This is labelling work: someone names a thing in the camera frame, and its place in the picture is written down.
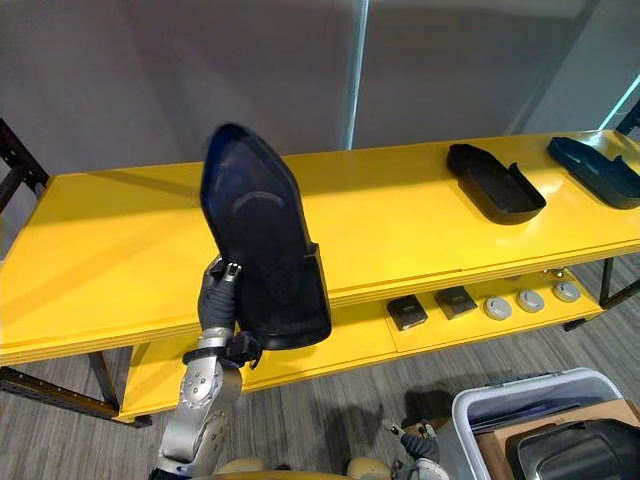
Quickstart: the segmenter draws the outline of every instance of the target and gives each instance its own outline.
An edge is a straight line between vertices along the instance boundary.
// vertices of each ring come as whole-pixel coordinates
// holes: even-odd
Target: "white wall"
[[[225,121],[281,153],[336,149],[352,12],[349,0],[5,0],[0,115],[51,174],[199,160]],[[11,202],[5,240],[30,209]]]
[[[229,120],[338,149],[355,1],[5,0],[0,115],[53,174],[198,160]],[[372,1],[354,146],[597,128],[638,25],[638,0]]]

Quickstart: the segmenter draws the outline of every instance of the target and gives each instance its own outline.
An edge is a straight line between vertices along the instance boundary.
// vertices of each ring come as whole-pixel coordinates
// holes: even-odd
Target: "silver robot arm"
[[[260,357],[257,342],[233,335],[234,285],[242,270],[229,264],[220,282],[212,264],[205,272],[198,300],[203,333],[198,347],[183,357],[187,371],[180,399],[162,437],[151,479],[184,479],[211,475],[229,428],[231,407],[242,390],[239,367]]]

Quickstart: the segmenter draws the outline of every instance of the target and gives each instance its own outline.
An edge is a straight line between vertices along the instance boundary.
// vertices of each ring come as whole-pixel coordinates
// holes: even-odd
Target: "round button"
[[[511,316],[511,305],[500,297],[489,297],[484,302],[484,311],[494,320],[506,320]]]
[[[573,282],[558,282],[553,286],[553,293],[563,302],[572,303],[582,295]]]
[[[536,313],[544,308],[544,299],[535,290],[520,290],[516,301],[525,312]]]

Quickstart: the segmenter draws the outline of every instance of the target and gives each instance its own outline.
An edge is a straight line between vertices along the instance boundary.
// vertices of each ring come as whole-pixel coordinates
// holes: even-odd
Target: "yellow tabletop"
[[[547,200],[534,219],[488,221],[445,166],[454,142],[285,157],[320,244],[333,307],[640,251],[640,209],[603,204],[546,153],[551,134],[475,139],[517,162]],[[569,134],[622,154],[615,132]],[[198,331],[216,247],[199,210],[201,163],[52,179],[1,272],[0,364]]]

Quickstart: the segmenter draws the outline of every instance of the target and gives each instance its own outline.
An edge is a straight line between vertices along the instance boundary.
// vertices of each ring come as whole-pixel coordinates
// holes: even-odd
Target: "light strip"
[[[607,115],[607,118],[605,118],[604,121],[600,124],[600,126],[598,127],[598,130],[602,130],[604,127],[607,126],[607,124],[611,121],[613,116],[616,113],[618,113],[618,110],[620,110],[620,107],[622,107],[624,102],[627,101],[627,98],[629,98],[631,96],[631,94],[633,93],[633,91],[636,88],[638,88],[638,85],[640,85],[640,75],[638,75],[636,77],[636,79],[631,83],[629,88],[627,88],[627,91],[624,92],[624,95],[622,95],[622,97],[620,97],[620,100],[618,100],[618,103],[616,103],[616,105],[613,107],[613,110],[611,110],[609,112],[609,115]]]
[[[369,0],[358,1],[358,11],[351,54],[351,78],[349,82],[349,111],[347,118],[347,128],[344,137],[344,149],[351,150],[353,147],[353,136],[356,129],[356,113],[358,111],[358,94],[360,93],[360,75],[362,73],[362,61],[364,58],[364,38],[367,34],[367,18],[369,17]]]

